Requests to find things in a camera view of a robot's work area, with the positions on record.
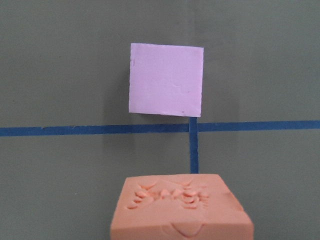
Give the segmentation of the orange foam block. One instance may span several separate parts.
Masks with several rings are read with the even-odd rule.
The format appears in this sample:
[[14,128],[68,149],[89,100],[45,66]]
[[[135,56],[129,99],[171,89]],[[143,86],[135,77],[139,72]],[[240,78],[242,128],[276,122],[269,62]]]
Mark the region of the orange foam block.
[[113,240],[251,240],[254,224],[217,174],[128,177]]

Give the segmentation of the pink foam block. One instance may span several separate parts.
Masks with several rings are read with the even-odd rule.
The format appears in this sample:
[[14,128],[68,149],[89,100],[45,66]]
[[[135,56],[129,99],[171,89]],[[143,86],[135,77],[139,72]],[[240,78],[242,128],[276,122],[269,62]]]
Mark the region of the pink foam block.
[[200,117],[204,48],[132,43],[130,113]]

